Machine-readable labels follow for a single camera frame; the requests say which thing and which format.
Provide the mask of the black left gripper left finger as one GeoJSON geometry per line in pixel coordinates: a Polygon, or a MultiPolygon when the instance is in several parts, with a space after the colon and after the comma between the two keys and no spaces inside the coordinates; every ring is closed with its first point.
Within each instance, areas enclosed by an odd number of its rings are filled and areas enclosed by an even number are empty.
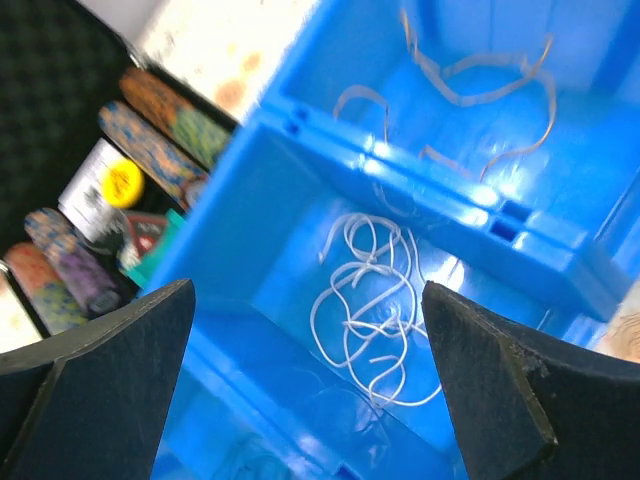
{"type": "Polygon", "coordinates": [[[149,478],[194,312],[177,280],[2,354],[2,478],[149,478]]]}

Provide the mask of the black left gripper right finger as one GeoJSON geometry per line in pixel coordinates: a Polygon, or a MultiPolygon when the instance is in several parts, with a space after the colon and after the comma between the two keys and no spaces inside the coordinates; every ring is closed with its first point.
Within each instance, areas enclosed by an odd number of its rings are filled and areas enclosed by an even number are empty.
{"type": "Polygon", "coordinates": [[[422,310],[471,479],[636,479],[639,366],[427,282],[422,310]]]}

